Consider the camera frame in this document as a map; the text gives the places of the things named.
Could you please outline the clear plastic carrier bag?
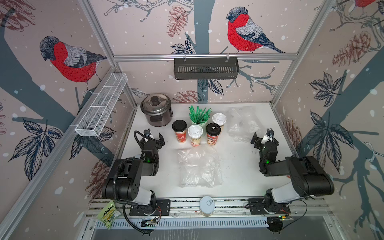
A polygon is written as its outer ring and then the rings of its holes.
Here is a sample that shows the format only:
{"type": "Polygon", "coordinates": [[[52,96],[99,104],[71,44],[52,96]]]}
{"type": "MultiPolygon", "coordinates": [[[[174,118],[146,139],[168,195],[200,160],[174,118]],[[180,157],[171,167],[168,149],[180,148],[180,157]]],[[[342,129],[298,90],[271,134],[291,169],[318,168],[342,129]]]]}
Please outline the clear plastic carrier bag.
{"type": "Polygon", "coordinates": [[[223,183],[221,159],[209,145],[182,149],[177,152],[182,187],[213,188],[223,183]]]}

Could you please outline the red cup black lid front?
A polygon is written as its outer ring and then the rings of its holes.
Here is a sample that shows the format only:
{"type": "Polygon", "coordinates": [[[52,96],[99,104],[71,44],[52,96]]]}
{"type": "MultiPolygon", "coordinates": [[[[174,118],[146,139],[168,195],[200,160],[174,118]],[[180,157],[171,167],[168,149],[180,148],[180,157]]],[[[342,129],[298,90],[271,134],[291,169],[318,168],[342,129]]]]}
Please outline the red cup black lid front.
{"type": "Polygon", "coordinates": [[[221,127],[216,123],[210,123],[206,126],[207,143],[209,145],[215,145],[221,134],[221,127]]]}

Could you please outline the red cup black lid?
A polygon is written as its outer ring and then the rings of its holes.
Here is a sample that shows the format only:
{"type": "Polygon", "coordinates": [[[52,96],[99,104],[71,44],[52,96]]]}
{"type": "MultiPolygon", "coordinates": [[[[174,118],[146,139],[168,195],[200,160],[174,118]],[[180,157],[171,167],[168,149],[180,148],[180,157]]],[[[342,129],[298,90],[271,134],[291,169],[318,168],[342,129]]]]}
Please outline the red cup black lid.
{"type": "Polygon", "coordinates": [[[207,143],[209,145],[215,145],[221,134],[221,127],[216,123],[210,123],[206,126],[207,143]]]}
{"type": "Polygon", "coordinates": [[[184,143],[187,140],[187,123],[184,120],[174,121],[172,129],[179,143],[184,143]]]}

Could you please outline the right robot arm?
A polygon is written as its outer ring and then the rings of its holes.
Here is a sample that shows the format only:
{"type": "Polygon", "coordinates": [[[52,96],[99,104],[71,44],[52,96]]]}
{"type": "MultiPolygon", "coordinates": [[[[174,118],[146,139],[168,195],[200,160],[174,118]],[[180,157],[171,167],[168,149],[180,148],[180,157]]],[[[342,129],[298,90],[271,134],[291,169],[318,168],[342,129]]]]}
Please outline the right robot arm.
{"type": "Polygon", "coordinates": [[[259,150],[259,168],[265,177],[288,176],[291,179],[290,183],[266,191],[263,209],[267,213],[275,214],[296,200],[334,193],[333,181],[314,157],[291,156],[277,160],[279,141],[275,139],[273,129],[267,129],[262,138],[254,133],[251,144],[259,150]]]}

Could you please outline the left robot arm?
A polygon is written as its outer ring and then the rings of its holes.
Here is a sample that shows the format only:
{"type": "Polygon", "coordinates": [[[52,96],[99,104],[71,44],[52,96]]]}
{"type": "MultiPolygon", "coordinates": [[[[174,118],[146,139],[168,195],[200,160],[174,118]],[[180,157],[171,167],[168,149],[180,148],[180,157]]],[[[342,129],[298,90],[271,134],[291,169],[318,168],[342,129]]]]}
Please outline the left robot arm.
{"type": "Polygon", "coordinates": [[[163,135],[152,138],[150,130],[134,131],[134,138],[141,153],[138,157],[117,159],[102,187],[103,199],[131,206],[131,216],[159,216],[162,204],[154,191],[140,186],[142,177],[157,175],[160,159],[159,150],[166,145],[163,135]]]}

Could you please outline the spare clear plastic bags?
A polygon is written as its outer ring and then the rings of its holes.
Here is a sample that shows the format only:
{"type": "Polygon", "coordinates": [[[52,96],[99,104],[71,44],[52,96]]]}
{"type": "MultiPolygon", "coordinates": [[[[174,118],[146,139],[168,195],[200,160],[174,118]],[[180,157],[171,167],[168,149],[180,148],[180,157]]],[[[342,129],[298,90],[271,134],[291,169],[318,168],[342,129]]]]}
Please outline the spare clear plastic bags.
{"type": "Polygon", "coordinates": [[[263,137],[266,132],[258,118],[256,107],[230,108],[226,126],[228,135],[234,142],[250,143],[254,133],[263,137]]]}

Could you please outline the silver rice cooker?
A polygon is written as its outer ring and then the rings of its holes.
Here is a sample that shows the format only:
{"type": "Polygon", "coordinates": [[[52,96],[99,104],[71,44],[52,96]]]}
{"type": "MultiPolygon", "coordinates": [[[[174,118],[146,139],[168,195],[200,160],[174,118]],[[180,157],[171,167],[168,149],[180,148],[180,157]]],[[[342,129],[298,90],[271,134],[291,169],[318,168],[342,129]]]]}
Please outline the silver rice cooker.
{"type": "Polygon", "coordinates": [[[153,127],[168,125],[173,117],[171,99],[160,93],[147,96],[141,102],[141,111],[145,114],[148,123],[153,127]]]}

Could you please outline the yellow cup white lid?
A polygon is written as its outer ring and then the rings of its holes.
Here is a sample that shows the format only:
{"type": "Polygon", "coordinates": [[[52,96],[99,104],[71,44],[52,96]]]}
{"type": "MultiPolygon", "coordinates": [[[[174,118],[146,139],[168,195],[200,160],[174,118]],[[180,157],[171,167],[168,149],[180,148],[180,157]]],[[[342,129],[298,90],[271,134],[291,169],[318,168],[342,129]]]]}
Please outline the yellow cup white lid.
{"type": "Polygon", "coordinates": [[[193,147],[197,147],[201,144],[203,132],[203,128],[200,125],[191,125],[188,128],[188,135],[190,137],[191,145],[193,147]]]}

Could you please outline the green straw holder cup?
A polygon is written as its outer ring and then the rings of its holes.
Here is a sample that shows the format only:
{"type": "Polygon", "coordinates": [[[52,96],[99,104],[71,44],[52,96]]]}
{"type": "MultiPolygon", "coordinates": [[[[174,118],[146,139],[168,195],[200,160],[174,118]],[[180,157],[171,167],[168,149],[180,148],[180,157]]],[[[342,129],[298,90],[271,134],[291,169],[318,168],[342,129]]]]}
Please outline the green straw holder cup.
{"type": "Polygon", "coordinates": [[[199,125],[200,127],[202,127],[203,131],[205,131],[206,125],[208,124],[208,120],[211,117],[212,109],[202,109],[199,106],[197,106],[196,108],[194,106],[190,106],[189,111],[189,117],[192,125],[199,125]]]}

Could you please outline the green snack packet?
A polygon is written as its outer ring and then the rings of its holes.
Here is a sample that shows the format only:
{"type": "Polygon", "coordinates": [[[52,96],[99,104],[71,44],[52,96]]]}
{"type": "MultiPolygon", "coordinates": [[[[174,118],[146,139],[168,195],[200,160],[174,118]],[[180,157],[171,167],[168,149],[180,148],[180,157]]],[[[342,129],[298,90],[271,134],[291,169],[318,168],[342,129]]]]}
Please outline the green snack packet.
{"type": "Polygon", "coordinates": [[[116,209],[115,202],[110,201],[97,215],[98,220],[100,220],[104,226],[109,230],[115,219],[117,219],[121,213],[116,209]]]}

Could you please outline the white mesh wall shelf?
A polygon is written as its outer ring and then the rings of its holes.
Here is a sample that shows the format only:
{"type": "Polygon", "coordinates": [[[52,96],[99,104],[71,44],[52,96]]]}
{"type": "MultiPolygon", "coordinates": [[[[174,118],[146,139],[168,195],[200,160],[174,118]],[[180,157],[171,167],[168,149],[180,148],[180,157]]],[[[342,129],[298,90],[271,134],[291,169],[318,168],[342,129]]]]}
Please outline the white mesh wall shelf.
{"type": "Polygon", "coordinates": [[[101,135],[109,116],[122,93],[128,78],[125,73],[112,73],[96,94],[95,100],[77,125],[75,131],[82,137],[101,135]]]}

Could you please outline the can on front rail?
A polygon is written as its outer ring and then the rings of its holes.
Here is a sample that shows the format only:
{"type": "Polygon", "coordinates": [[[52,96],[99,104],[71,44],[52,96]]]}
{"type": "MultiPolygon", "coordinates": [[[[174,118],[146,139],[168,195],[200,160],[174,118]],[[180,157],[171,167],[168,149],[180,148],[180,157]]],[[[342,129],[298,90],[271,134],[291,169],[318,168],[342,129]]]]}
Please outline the can on front rail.
{"type": "Polygon", "coordinates": [[[204,196],[200,200],[200,212],[205,217],[209,217],[213,214],[215,206],[215,201],[212,197],[204,196]]]}

